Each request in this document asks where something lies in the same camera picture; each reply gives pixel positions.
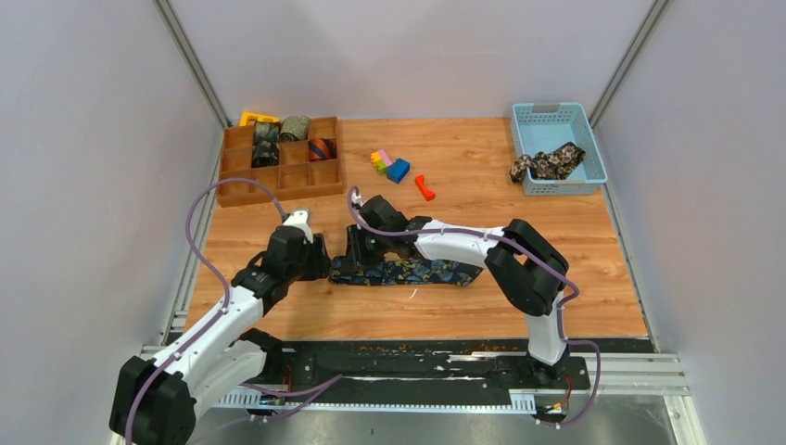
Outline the blue patterned necktie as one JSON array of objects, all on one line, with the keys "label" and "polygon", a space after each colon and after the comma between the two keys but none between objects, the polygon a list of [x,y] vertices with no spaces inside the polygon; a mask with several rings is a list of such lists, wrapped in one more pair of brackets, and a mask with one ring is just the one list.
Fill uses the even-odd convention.
[{"label": "blue patterned necktie", "polygon": [[335,257],[328,281],[346,286],[452,285],[469,286],[483,269],[457,261],[392,260],[347,272],[344,257]]}]

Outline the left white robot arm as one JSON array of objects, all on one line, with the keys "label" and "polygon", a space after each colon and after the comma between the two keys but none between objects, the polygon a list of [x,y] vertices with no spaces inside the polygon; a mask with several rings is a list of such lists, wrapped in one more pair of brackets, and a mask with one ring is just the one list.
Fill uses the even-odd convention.
[{"label": "left white robot arm", "polygon": [[255,328],[297,281],[328,276],[324,237],[280,225],[268,246],[232,279],[225,295],[178,340],[120,369],[109,429],[134,444],[185,444],[220,398],[252,377],[276,381],[284,358]]}]

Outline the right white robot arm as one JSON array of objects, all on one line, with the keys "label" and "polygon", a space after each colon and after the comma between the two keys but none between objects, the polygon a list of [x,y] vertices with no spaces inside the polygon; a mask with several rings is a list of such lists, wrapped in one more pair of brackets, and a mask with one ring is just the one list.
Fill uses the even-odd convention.
[{"label": "right white robot arm", "polygon": [[526,317],[529,373],[535,383],[552,387],[566,374],[567,352],[558,313],[569,264],[531,224],[474,228],[431,217],[405,217],[381,196],[364,199],[357,188],[348,195],[354,222],[338,270],[360,275],[383,265],[393,253],[409,269],[432,272],[449,261],[488,271],[505,298]]}]

